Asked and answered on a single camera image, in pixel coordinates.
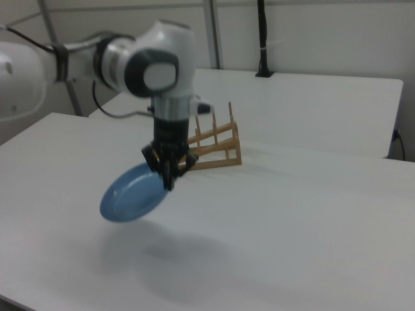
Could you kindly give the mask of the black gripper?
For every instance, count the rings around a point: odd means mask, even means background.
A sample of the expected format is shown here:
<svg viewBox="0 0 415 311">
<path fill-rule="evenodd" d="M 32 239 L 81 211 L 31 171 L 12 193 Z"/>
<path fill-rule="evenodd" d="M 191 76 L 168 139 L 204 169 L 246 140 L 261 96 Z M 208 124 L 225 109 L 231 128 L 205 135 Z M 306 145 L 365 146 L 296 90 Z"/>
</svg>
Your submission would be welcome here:
<svg viewBox="0 0 415 311">
<path fill-rule="evenodd" d="M 172 191 L 176 180 L 193 168 L 199 159 L 196 154 L 187 152 L 188 132 L 188 119 L 166 121 L 155 118 L 152 146 L 148 144 L 142 149 L 148 167 L 163 180 L 163 187 L 167 191 Z M 172 172 L 169 161 L 173 162 Z"/>
</svg>

